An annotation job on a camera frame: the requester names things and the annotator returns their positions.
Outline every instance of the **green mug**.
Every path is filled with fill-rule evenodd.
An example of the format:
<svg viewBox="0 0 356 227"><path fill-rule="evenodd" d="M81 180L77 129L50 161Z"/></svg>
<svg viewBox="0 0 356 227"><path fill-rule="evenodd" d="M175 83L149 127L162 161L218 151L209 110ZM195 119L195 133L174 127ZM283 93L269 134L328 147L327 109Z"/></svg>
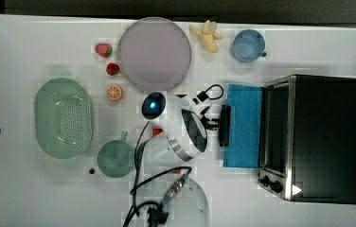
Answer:
<svg viewBox="0 0 356 227"><path fill-rule="evenodd" d="M134 149L126 142L127 136L123 131L121 139L107 142L98 151L98 168L108 177L121 178L134 167Z"/></svg>

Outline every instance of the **cup handle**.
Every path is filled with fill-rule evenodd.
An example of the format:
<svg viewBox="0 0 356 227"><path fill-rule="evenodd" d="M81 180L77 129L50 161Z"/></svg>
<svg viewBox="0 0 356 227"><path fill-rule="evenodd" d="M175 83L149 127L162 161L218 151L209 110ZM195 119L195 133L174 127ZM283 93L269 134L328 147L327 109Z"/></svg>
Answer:
<svg viewBox="0 0 356 227"><path fill-rule="evenodd" d="M127 137L128 137L128 132L127 131L123 131L121 133L121 140L122 141L126 141L127 140Z"/></svg>

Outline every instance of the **toaster oven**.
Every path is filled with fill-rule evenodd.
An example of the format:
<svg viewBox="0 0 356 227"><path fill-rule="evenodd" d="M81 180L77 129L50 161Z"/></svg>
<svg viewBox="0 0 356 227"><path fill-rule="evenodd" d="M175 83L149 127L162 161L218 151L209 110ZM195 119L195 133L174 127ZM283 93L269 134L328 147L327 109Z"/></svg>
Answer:
<svg viewBox="0 0 356 227"><path fill-rule="evenodd" d="M356 204L356 79L277 79L262 108L259 185L285 201Z"/></svg>

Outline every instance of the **green strainer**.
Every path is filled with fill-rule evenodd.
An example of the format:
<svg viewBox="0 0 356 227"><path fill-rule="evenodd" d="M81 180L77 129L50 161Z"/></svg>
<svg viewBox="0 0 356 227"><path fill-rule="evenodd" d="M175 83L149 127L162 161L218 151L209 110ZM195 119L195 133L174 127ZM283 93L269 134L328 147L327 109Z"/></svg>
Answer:
<svg viewBox="0 0 356 227"><path fill-rule="evenodd" d="M34 101L36 138L45 153L68 159L82 153L93 136L92 102L72 79L52 79Z"/></svg>

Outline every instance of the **purple plate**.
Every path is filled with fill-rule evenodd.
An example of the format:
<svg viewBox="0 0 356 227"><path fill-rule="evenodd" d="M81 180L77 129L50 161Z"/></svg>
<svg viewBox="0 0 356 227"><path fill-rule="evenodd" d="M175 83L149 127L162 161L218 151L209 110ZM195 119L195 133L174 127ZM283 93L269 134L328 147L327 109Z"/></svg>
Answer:
<svg viewBox="0 0 356 227"><path fill-rule="evenodd" d="M119 67L144 91L167 91L184 80L191 49L184 31L173 22L144 18L131 25L119 42Z"/></svg>

